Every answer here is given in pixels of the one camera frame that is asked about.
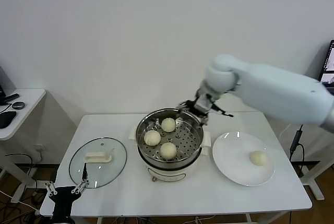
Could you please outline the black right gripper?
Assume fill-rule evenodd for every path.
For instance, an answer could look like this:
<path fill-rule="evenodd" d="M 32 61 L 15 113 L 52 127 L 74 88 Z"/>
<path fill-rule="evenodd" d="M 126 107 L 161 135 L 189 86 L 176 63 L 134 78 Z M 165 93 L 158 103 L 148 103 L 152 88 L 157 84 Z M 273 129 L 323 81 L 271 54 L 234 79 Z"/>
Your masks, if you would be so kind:
<path fill-rule="evenodd" d="M 201 125 L 206 125 L 208 122 L 209 106 L 206 99 L 197 98 L 195 99 L 195 101 L 192 100 L 183 101 L 180 104 L 178 104 L 177 109 L 183 111 L 193 110 L 193 114 L 199 118 Z M 233 117 L 233 114 L 227 113 L 225 110 L 219 108 L 216 105 L 213 105 L 211 107 L 210 112 L 221 114 L 227 117 Z"/>

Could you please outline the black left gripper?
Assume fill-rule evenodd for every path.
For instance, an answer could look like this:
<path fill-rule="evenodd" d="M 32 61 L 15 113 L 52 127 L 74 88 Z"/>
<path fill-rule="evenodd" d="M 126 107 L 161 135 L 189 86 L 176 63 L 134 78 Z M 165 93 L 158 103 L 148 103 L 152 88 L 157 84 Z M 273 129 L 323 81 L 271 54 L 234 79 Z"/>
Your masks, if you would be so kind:
<path fill-rule="evenodd" d="M 75 186 L 55 188 L 53 181 L 46 181 L 45 187 L 49 198 L 54 202 L 53 216 L 70 216 L 73 202 L 80 198 L 80 194 L 88 187 L 87 164 L 84 163 L 81 182 Z"/>

